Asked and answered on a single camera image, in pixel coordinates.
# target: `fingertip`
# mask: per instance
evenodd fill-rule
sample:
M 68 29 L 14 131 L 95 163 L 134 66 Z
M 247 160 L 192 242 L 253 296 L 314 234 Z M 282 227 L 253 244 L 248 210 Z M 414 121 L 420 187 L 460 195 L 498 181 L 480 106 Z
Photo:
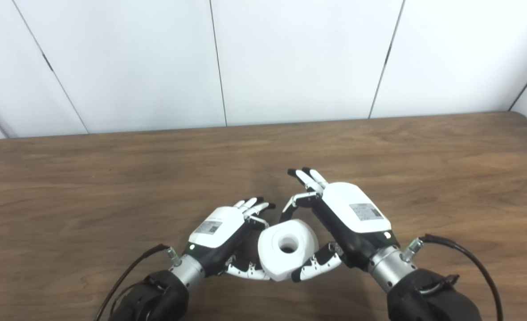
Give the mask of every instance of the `fingertip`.
M 287 175 L 297 177 L 297 170 L 296 169 L 288 169 Z

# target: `hole in object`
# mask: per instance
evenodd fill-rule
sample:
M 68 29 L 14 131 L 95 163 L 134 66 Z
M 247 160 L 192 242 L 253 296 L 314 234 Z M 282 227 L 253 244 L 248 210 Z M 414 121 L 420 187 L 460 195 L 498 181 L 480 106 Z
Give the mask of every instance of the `hole in object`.
M 295 252 L 298 248 L 298 238 L 293 234 L 285 235 L 281 240 L 279 240 L 279 249 L 283 253 L 292 253 Z

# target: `robot finger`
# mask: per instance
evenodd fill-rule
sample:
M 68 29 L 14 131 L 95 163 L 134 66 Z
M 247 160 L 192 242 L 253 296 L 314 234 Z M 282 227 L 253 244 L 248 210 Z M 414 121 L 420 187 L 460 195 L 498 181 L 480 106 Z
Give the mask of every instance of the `robot finger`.
M 263 203 L 254 205 L 253 207 L 247 209 L 247 211 L 243 213 L 243 217 L 249 217 L 251 215 L 259 215 L 263 213 L 263 211 L 265 210 L 272 210 L 272 209 L 275 209 L 275 204 L 263 202 Z
M 237 207 L 237 208 L 239 208 L 239 207 L 240 207 L 241 205 L 243 205 L 244 203 L 245 203 L 245 201 L 244 201 L 244 200 L 241 200 L 241 201 L 239 201 L 238 203 L 235 203 L 235 205 L 233 205 L 233 207 Z
M 329 183 L 326 181 L 326 179 L 320 173 L 318 173 L 318 171 L 316 171 L 314 169 L 310 169 L 309 167 L 303 167 L 302 171 L 304 171 L 307 175 L 312 177 L 312 179 L 314 179 L 314 181 L 316 181 L 319 185 L 321 185 L 321 187 L 323 187 L 323 189 L 327 185 L 329 185 Z
M 248 217 L 247 223 L 253 231 L 263 231 L 269 227 L 269 223 L 267 223 L 267 221 L 255 216 Z
M 329 272 L 341 264 L 336 248 L 338 244 L 330 242 L 320 248 L 300 268 L 291 273 L 293 282 L 301 282 Z
M 252 279 L 252 280 L 269 280 L 270 277 L 265 273 L 260 264 L 253 264 L 244 259 L 237 259 L 231 262 L 227 268 L 226 273 L 238 278 Z
M 287 174 L 289 176 L 295 177 L 301 185 L 305 186 L 306 191 L 313 192 L 318 191 L 319 193 L 322 193 L 323 188 L 321 185 L 319 185 L 314 179 L 312 179 L 309 175 L 307 175 L 302 170 L 295 170 L 295 169 L 288 169 Z
M 255 205 L 255 203 L 263 201 L 263 197 L 252 197 L 251 199 L 248 199 L 239 207 L 239 210 L 243 213 L 247 211 L 250 207 Z
M 291 197 L 289 202 L 286 203 L 285 207 L 283 208 L 279 223 L 289 221 L 291 217 L 293 217 L 293 213 L 299 207 L 311 207 L 312 203 L 317 200 L 318 195 L 318 192 L 308 192 L 293 195 L 293 197 Z

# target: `black arm cover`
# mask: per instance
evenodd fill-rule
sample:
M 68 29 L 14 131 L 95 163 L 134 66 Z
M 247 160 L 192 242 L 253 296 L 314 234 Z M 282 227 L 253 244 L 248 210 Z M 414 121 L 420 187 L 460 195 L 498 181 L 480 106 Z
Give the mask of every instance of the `black arm cover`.
M 432 287 L 443 276 L 424 269 L 404 277 L 388 292 L 391 321 L 481 321 L 479 309 L 453 287 L 443 287 L 430 295 L 418 290 Z
M 188 290 L 168 270 L 150 274 L 123 298 L 109 321 L 176 321 L 188 310 Z

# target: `white cylindrical object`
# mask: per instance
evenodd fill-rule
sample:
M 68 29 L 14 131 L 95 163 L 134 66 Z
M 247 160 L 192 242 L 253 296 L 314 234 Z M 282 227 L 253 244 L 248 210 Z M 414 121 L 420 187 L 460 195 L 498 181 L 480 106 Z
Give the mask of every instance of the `white cylindrical object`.
M 261 266 L 275 281 L 290 278 L 318 249 L 315 232 L 299 219 L 267 228 L 257 242 Z

